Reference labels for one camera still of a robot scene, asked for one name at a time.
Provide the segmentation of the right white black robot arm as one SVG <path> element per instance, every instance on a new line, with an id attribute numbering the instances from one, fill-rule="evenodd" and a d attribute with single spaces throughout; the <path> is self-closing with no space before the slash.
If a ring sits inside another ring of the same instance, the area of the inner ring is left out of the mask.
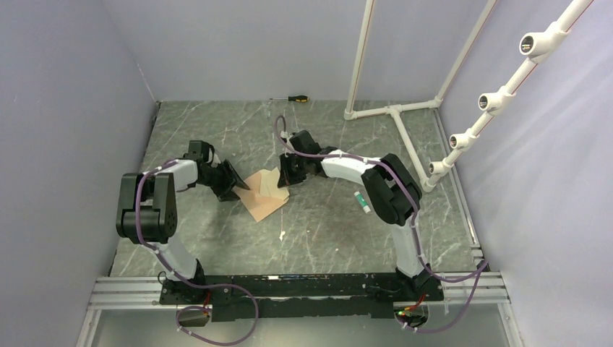
<path id="1" fill-rule="evenodd" d="M 413 231 L 421 189 L 398 156 L 389 153 L 382 158 L 368 158 L 336 147 L 321 147 L 306 130 L 274 134 L 288 151 L 280 155 L 279 187 L 301 183 L 308 175 L 363 186 L 377 217 L 391 227 L 401 296 L 415 300 L 441 288 L 440 280 L 432 275 L 423 258 L 419 236 Z"/>

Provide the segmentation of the green white glue stick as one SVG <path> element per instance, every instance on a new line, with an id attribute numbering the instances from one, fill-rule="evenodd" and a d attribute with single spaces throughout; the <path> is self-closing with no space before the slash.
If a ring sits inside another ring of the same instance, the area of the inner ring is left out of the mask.
<path id="1" fill-rule="evenodd" d="M 368 204 L 368 202 L 366 201 L 366 199 L 364 198 L 363 194 L 359 191 L 356 191 L 353 193 L 354 197 L 356 198 L 356 200 L 358 201 L 358 203 L 361 206 L 361 209 L 365 212 L 365 213 L 371 213 L 371 208 Z"/>

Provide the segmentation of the brown paper letter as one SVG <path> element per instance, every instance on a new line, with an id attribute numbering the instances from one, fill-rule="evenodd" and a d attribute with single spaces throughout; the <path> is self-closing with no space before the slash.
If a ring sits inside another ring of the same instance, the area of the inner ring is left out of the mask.
<path id="1" fill-rule="evenodd" d="M 287 200 L 290 196 L 286 187 L 278 187 L 280 178 L 280 170 L 260 170 L 260 190 L 259 193 L 263 197 L 271 197 L 278 200 Z"/>

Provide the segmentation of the brown paper envelope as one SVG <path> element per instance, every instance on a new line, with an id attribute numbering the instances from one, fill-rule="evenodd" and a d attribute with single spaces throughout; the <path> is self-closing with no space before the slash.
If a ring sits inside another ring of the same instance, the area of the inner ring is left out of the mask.
<path id="1" fill-rule="evenodd" d="M 287 200 L 278 200 L 271 197 L 263 197 L 260 195 L 260 171 L 255 172 L 250 177 L 245 179 L 250 190 L 235 188 L 235 193 L 240 197 L 244 207 L 249 211 L 256 222 L 260 222 L 277 209 L 287 203 Z"/>

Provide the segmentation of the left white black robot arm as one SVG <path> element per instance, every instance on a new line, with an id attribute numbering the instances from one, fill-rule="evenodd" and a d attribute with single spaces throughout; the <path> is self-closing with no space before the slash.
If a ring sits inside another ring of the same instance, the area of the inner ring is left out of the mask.
<path id="1" fill-rule="evenodd" d="M 207 296 L 208 284 L 200 261 L 176 233 L 176 195 L 197 185 L 210 188 L 221 202 L 239 199 L 234 188 L 249 188 L 211 144 L 192 140 L 181 157 L 146 172 L 124 174 L 116 214 L 118 235 L 151 253 L 170 280 L 181 282 L 179 294 L 191 304 Z"/>

